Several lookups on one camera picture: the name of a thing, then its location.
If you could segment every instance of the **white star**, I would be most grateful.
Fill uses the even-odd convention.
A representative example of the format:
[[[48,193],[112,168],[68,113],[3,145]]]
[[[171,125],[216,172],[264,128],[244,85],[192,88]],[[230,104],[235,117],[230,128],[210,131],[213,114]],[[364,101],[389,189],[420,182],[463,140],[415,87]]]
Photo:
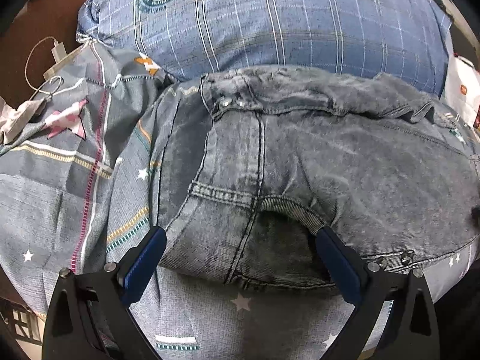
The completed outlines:
[[[234,303],[237,306],[237,311],[240,311],[241,309],[246,309],[247,311],[250,311],[250,306],[248,305],[250,299],[251,298],[244,298],[240,293],[238,293],[237,298],[232,299],[230,302]]]
[[[325,349],[330,348],[330,345],[333,344],[333,342],[335,341],[337,336],[338,336],[338,334],[333,335],[332,333],[330,333],[330,337],[328,337],[328,340],[323,342],[325,344]]]
[[[30,253],[30,249],[27,249],[27,253],[24,253],[23,256],[25,257],[23,262],[26,263],[27,261],[32,261],[33,253]]]
[[[137,180],[138,180],[138,179],[145,180],[145,178],[147,177],[147,175],[148,175],[148,173],[147,173],[147,170],[146,170],[146,169],[139,169],[139,170],[138,170]]]

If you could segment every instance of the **gray denim jacket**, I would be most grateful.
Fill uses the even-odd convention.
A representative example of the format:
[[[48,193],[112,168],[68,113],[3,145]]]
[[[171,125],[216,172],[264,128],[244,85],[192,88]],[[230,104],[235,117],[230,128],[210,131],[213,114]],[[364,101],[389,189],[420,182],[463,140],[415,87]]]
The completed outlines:
[[[166,88],[148,57],[95,42],[60,74],[0,146],[0,263],[39,314],[61,267],[101,269],[155,224],[167,249],[130,309],[162,358],[317,359],[352,310],[319,227],[387,270],[423,269],[434,300],[475,259],[480,144],[399,79],[262,66]],[[85,140],[49,138],[45,119],[82,99]]]

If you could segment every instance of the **beige fabric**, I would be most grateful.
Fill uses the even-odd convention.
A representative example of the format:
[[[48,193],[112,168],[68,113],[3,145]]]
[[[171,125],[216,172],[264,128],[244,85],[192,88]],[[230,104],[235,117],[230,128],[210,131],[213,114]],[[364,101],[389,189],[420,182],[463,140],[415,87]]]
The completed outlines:
[[[0,97],[0,142],[4,145],[13,142],[30,119],[43,111],[46,102],[46,98],[29,100],[14,109]]]

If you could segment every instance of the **star pattern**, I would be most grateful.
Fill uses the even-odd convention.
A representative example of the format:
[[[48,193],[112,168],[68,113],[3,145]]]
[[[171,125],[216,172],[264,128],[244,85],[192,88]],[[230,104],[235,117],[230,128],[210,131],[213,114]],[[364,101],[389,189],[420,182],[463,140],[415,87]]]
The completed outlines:
[[[85,129],[83,128],[80,112],[82,111],[83,106],[87,103],[88,100],[83,99],[80,102],[73,103],[62,112],[53,111],[51,115],[47,116],[44,127],[44,129],[50,128],[50,133],[47,139],[53,138],[62,131],[68,129],[83,140],[86,140]]]
[[[140,54],[140,57],[134,59],[135,62],[143,64],[145,70],[150,73],[151,76],[154,76],[155,73],[160,69],[160,66],[157,65],[152,58],[147,57],[145,54]]]
[[[325,344],[325,349],[330,348],[330,346],[333,344],[333,342],[337,337],[338,337],[338,334],[333,335],[332,333],[330,333],[330,337],[328,337],[328,340],[323,342]]]
[[[146,169],[138,169],[138,176],[137,176],[137,180],[138,179],[142,179],[142,180],[145,180],[146,177],[148,175],[148,172]]]
[[[240,311],[241,309],[245,309],[247,311],[250,311],[250,306],[248,302],[250,302],[251,298],[244,298],[241,293],[238,293],[236,299],[232,299],[230,302],[234,303],[235,306],[237,306],[237,311]]]
[[[32,256],[33,253],[30,252],[30,249],[27,249],[27,252],[23,254],[23,257],[25,258],[23,262],[26,263],[27,261],[32,261]]]

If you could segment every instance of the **folded clothing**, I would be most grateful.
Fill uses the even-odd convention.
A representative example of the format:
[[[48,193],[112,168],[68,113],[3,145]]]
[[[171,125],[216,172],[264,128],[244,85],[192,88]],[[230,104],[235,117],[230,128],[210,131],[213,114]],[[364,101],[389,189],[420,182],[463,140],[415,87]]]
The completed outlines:
[[[81,35],[152,57],[180,81],[260,64],[373,78],[440,95],[450,19],[433,0],[88,0]]]
[[[313,360],[353,309],[315,253],[322,225],[365,261],[423,269],[434,300],[477,255],[480,144],[402,80],[260,66],[167,86],[92,40],[59,74],[0,144],[0,263],[38,313],[63,266],[100,270],[158,225],[167,248],[130,311],[163,359]]]

